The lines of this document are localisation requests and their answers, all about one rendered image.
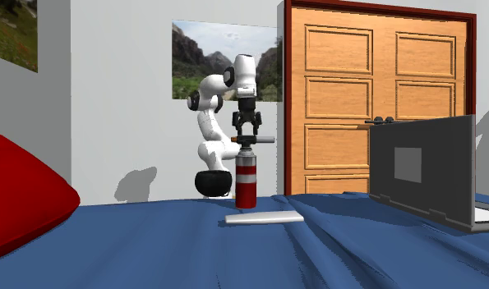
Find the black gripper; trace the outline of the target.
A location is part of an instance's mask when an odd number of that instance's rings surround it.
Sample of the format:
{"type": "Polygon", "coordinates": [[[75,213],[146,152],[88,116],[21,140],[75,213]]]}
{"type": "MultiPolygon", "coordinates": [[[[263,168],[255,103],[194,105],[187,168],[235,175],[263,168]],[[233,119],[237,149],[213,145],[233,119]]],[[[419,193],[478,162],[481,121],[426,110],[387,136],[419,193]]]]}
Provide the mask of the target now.
{"type": "Polygon", "coordinates": [[[261,113],[255,112],[256,98],[242,97],[238,99],[238,112],[233,112],[232,125],[237,131],[237,135],[242,134],[242,123],[251,122],[253,135],[258,135],[258,130],[262,124],[261,113]]]}

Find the red grey blow torch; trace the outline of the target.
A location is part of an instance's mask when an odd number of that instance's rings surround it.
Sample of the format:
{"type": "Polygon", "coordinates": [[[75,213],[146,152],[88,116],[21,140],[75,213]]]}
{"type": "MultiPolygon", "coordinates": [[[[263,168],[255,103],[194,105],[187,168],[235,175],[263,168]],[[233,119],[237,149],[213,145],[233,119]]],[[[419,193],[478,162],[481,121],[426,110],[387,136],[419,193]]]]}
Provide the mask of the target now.
{"type": "Polygon", "coordinates": [[[256,207],[257,178],[256,155],[252,145],[274,143],[273,136],[238,135],[231,141],[241,145],[235,158],[235,204],[238,209],[253,209],[256,207]]]}

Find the bed with blue cover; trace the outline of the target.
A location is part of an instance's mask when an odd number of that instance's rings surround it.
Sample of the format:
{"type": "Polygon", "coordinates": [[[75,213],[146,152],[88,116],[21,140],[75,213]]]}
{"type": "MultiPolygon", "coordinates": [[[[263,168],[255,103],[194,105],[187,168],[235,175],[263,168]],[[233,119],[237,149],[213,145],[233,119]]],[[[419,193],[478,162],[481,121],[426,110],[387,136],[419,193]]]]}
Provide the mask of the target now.
{"type": "Polygon", "coordinates": [[[261,197],[303,220],[230,225],[232,200],[80,207],[0,259],[0,289],[489,289],[489,232],[361,193],[261,197]]]}

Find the wooden door with red frame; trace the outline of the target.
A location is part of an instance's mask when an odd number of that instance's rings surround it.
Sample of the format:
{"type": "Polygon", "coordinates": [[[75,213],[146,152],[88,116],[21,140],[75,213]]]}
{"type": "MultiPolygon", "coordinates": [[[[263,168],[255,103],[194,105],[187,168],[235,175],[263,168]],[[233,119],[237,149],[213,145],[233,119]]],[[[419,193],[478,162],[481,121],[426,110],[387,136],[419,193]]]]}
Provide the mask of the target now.
{"type": "Polygon", "coordinates": [[[365,192],[371,122],[472,114],[474,14],[284,1],[284,192],[365,192]]]}

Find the grey laptop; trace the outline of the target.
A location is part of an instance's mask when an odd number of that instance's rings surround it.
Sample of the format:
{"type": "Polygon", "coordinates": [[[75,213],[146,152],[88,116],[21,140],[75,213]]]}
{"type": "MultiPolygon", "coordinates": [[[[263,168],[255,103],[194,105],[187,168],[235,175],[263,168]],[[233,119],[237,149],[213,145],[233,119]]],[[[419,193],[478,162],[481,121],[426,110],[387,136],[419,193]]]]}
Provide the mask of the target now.
{"type": "Polygon", "coordinates": [[[369,196],[462,232],[489,232],[476,199],[473,115],[371,122],[369,196]]]}

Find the mountain valley wall picture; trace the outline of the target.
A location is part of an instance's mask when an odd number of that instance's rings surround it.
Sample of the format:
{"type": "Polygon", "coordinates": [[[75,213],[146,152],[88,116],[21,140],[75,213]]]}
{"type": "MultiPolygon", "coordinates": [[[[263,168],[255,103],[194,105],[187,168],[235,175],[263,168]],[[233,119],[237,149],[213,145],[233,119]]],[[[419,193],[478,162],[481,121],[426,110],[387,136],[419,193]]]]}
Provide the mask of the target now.
{"type": "Polygon", "coordinates": [[[186,99],[202,78],[222,75],[242,53],[255,59],[257,99],[280,102],[281,57],[278,53],[281,48],[282,39],[274,27],[173,21],[173,98],[186,99]]]}

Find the green hillside wall picture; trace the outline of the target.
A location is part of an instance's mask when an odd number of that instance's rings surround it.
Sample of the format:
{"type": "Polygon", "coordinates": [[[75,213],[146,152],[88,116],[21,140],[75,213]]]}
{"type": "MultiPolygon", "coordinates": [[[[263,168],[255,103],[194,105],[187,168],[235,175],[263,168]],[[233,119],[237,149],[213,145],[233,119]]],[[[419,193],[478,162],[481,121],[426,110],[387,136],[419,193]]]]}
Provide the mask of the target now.
{"type": "Polygon", "coordinates": [[[38,72],[38,0],[0,0],[0,58],[38,72]]]}

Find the red pillow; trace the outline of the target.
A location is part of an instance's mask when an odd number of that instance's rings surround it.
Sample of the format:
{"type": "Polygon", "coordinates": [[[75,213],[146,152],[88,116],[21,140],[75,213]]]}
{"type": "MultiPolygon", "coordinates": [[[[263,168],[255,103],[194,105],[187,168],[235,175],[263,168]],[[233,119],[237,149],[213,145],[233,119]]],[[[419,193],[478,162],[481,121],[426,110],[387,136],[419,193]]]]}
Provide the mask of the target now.
{"type": "Polygon", "coordinates": [[[64,178],[0,134],[0,258],[66,221],[80,202],[64,178]]]}

